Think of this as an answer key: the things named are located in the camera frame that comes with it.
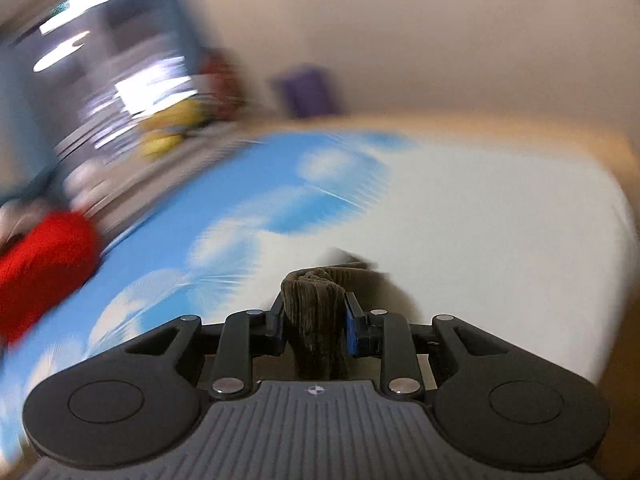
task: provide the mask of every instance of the purple object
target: purple object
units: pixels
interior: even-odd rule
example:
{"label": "purple object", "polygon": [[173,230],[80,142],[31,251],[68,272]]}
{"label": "purple object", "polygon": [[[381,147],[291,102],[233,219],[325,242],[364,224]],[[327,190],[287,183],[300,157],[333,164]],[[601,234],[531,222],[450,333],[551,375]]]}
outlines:
{"label": "purple object", "polygon": [[294,117],[304,119],[339,114],[328,79],[324,68],[304,65],[276,78],[274,86]]}

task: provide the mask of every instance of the dark red object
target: dark red object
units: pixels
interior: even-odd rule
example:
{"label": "dark red object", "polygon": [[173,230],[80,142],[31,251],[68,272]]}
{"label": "dark red object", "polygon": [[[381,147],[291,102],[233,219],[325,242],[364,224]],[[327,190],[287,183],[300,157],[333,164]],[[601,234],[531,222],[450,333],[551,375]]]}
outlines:
{"label": "dark red object", "polygon": [[100,237],[81,214],[48,215],[0,256],[0,335],[14,343],[79,288],[100,259]]}

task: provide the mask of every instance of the brown cloth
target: brown cloth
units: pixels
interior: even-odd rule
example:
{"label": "brown cloth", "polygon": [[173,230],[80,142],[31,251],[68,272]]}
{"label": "brown cloth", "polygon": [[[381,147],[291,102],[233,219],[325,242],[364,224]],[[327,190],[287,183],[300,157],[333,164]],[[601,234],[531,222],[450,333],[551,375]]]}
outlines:
{"label": "brown cloth", "polygon": [[353,292],[370,310],[383,274],[365,262],[290,272],[280,286],[286,337],[293,349],[296,376],[302,380],[347,378],[342,347],[344,295]]}

